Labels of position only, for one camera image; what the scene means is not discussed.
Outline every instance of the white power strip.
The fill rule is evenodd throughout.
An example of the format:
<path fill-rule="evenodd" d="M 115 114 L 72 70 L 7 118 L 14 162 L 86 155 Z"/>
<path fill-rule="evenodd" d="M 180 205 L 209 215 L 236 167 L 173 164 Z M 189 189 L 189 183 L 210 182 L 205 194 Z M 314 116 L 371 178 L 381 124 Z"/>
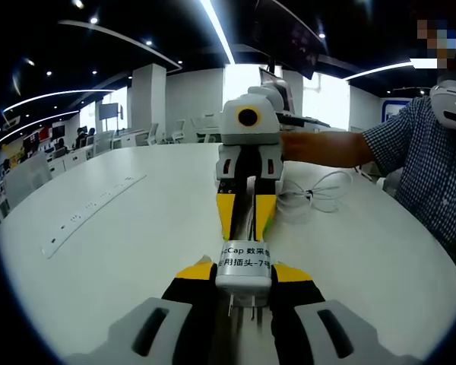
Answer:
<path fill-rule="evenodd" d="M 122 194 L 130 186 L 142 180 L 146 175 L 141 177 L 127 176 L 123 182 L 116 184 L 107 192 L 102 193 L 99 197 L 87 203 L 84 207 L 80 208 L 71 218 L 62 223 L 61 226 L 52 234 L 50 240 L 42 245 L 42 252 L 48 259 L 54 255 L 59 247 L 88 219 L 90 219 L 97 211 L 110 203 L 118 195 Z"/>

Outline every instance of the ceiling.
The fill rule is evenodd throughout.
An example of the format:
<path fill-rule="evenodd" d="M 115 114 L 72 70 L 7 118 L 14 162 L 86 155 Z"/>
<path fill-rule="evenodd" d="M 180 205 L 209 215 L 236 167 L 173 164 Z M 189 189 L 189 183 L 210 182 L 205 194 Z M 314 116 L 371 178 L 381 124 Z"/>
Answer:
<path fill-rule="evenodd" d="M 1 44 L 1 66 L 7 70 L 5 87 L 0 93 L 0 110 L 27 98 L 57 91 L 91 89 L 99 85 L 117 89 L 129 85 L 128 76 L 133 70 L 152 62 L 166 67 L 168 72 L 223 67 L 227 63 L 199 0 L 81 1 L 82 9 L 70 0 L 6 5 L 9 18 L 2 34 L 5 44 Z M 418 0 L 279 0 L 315 33 L 326 35 L 324 42 L 314 47 L 328 56 L 326 59 L 335 61 L 333 65 L 318 62 L 315 70 L 342 78 L 358 70 L 407 62 L 415 49 L 426 47 L 416 39 L 416 19 L 452 18 L 452 26 L 456 27 L 453 1 L 447 2 L 449 10 L 437 8 L 429 0 L 422 2 L 423 7 Z M 294 63 L 288 52 L 281 52 L 286 49 L 284 22 L 292 17 L 287 17 L 278 5 L 260 11 L 265 2 L 268 0 L 212 0 L 237 62 L 267 62 L 268 54 L 284 68 L 294 68 L 297 62 Z M 182 70 L 177 71 L 160 57 L 109 34 L 59 24 L 64 20 L 88 23 L 93 16 L 98 18 L 98 26 L 143 44 L 150 40 L 156 51 L 174 62 L 181 60 Z M 273 41 L 255 42 L 255 24 L 260 26 L 258 31 L 269 33 Z M 246 52 L 246 48 L 235 45 L 249 45 L 262 52 Z M 350 83 L 380 97 L 415 97 L 419 95 L 419 88 L 395 89 L 431 87 L 435 84 L 435 75 L 407 67 L 355 78 Z M 5 116 L 9 120 L 21 116 L 21 125 L 25 125 L 77 110 L 81 101 L 86 104 L 103 95 L 49 97 L 18 106 L 5 112 Z M 4 119 L 0 119 L 0 128 L 3 123 Z"/>

